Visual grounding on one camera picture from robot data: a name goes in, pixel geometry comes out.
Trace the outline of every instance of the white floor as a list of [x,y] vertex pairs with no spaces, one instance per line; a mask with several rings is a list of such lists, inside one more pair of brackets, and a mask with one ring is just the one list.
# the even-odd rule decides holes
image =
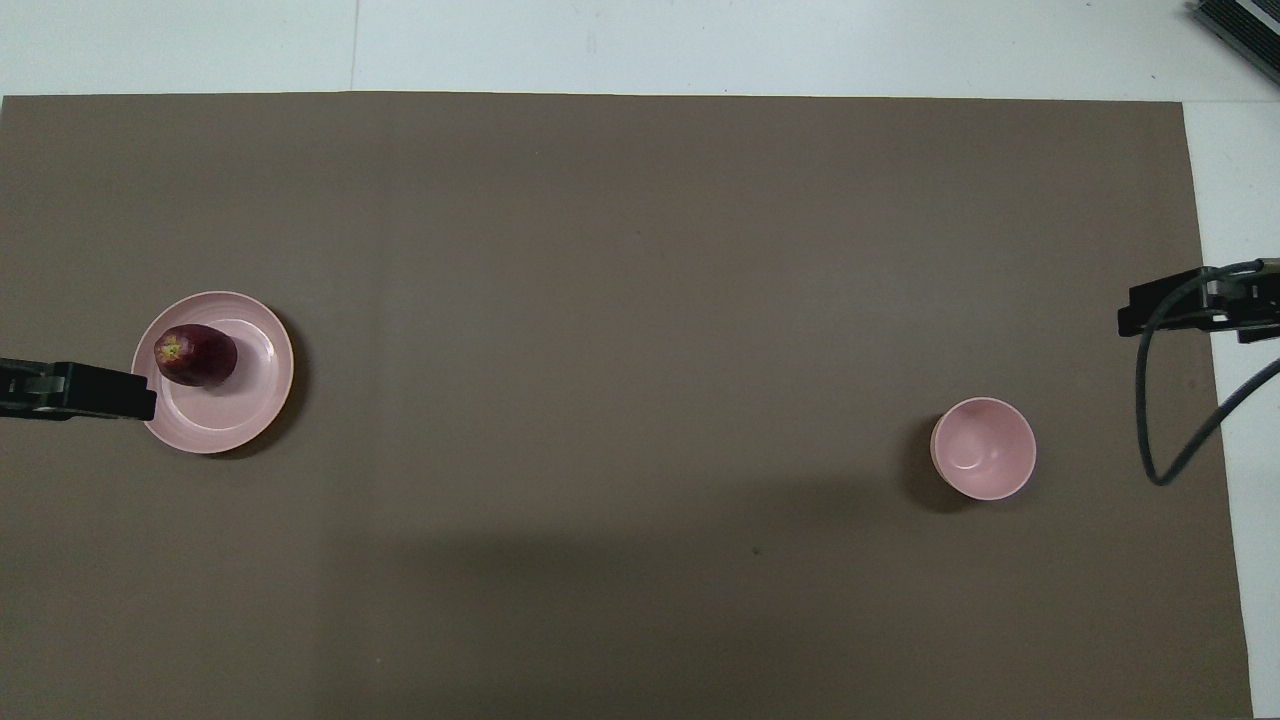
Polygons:
[[[1280,256],[1280,86],[1181,0],[0,0],[0,95],[343,90],[1183,101],[1204,261]],[[1215,337],[1219,396],[1277,352]],[[1280,383],[1224,438],[1280,716]]]

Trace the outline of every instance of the red apple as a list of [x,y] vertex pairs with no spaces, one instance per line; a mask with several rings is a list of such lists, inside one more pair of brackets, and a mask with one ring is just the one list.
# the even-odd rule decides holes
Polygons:
[[178,325],[160,334],[155,346],[160,374],[195,387],[215,386],[236,369],[236,341],[209,325]]

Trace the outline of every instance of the pink plate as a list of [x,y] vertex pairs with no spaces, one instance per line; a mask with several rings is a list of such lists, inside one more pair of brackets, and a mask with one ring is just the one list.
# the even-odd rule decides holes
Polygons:
[[[216,328],[236,341],[236,372],[220,386],[169,382],[156,366],[154,346],[174,325]],[[156,416],[147,429],[187,452],[223,452],[257,437],[284,407],[293,384],[293,346],[284,324],[257,300],[238,292],[201,292],[160,313],[138,341],[133,374],[156,392]]]

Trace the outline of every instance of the cable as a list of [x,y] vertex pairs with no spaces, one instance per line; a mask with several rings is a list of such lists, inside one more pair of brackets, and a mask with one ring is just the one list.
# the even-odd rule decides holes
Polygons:
[[1135,414],[1138,416],[1138,452],[1142,455],[1142,468],[1147,473],[1147,478],[1157,486],[1167,486],[1174,480],[1175,477],[1190,462],[1190,459],[1196,455],[1204,441],[1208,439],[1213,430],[1222,424],[1222,420],[1231,414],[1244,398],[1253,393],[1253,391],[1262,387],[1263,383],[1271,378],[1280,374],[1280,360],[1276,360],[1256,373],[1252,378],[1245,380],[1230,397],[1226,398],[1222,405],[1213,410],[1208,418],[1196,429],[1192,438],[1187,441],[1181,452],[1174,459],[1174,462],[1169,466],[1164,474],[1156,471],[1156,462],[1151,457],[1151,437],[1147,430],[1147,355],[1151,352],[1151,341],[1160,329],[1160,324],[1165,322],[1165,316],[1172,310],[1174,305],[1179,300],[1187,297],[1193,291],[1198,290],[1201,286],[1208,284],[1213,281],[1220,279],[1252,279],[1254,277],[1266,274],[1267,270],[1274,270],[1271,264],[1263,260],[1251,260],[1248,263],[1235,263],[1231,265],[1225,265],[1217,268],[1216,270],[1210,270],[1194,279],[1187,281],[1185,283],[1174,288],[1156,310],[1151,314],[1151,319],[1147,320],[1146,327],[1142,329],[1142,341],[1138,343],[1138,368],[1134,373],[1134,391],[1135,391]]

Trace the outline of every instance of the bowl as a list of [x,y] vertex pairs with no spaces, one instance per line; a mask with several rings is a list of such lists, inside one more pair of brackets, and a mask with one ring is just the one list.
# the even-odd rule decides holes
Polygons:
[[970,397],[933,425],[929,455],[951,487],[974,500],[1002,500],[1032,477],[1036,434],[1027,418],[1004,400]]

